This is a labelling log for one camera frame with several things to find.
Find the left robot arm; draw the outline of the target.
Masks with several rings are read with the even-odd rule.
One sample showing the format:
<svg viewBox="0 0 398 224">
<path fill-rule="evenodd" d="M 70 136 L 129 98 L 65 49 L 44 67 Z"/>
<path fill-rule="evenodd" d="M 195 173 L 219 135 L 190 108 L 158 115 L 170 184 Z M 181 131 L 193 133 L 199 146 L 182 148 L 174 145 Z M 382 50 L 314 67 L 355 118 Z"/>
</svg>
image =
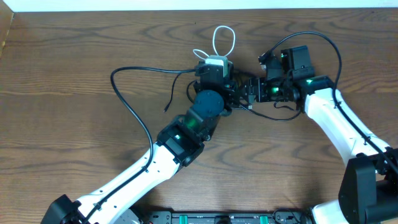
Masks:
<svg viewBox="0 0 398 224">
<path fill-rule="evenodd" d="M 200 87 L 187 112 L 174 117 L 150 141 L 149 150 L 110 182 L 74 202 L 66 195 L 52 202 L 42 223 L 116 223 L 148 191 L 191 164 L 211 140 L 220 118 L 231 113 L 225 87 L 233 64 L 200 62 L 193 72 L 200 77 Z"/>
</svg>

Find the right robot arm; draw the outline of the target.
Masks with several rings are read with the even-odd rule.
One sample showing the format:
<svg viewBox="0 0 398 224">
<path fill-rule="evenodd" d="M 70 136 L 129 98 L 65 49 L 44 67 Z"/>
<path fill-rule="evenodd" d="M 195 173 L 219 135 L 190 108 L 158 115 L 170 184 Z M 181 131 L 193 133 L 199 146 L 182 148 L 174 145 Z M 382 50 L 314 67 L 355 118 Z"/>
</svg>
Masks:
<svg viewBox="0 0 398 224">
<path fill-rule="evenodd" d="M 397 218 L 397 149 L 355 115 L 328 76 L 315 76 L 306 46 L 259 56 L 267 76 L 245 90 L 257 102 L 292 101 L 338 150 L 345 173 L 336 200 L 311 209 L 314 223 L 380 223 Z"/>
</svg>

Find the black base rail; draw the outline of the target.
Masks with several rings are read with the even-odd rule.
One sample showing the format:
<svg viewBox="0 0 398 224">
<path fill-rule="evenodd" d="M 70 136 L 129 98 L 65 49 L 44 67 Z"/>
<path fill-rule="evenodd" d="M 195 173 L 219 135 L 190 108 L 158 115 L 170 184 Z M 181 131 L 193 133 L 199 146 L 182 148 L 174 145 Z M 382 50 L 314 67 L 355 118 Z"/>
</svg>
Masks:
<svg viewBox="0 0 398 224">
<path fill-rule="evenodd" d="M 262 213 L 200 213 L 150 211 L 138 218 L 143 224 L 312 224 L 307 212 L 277 209 Z"/>
</svg>

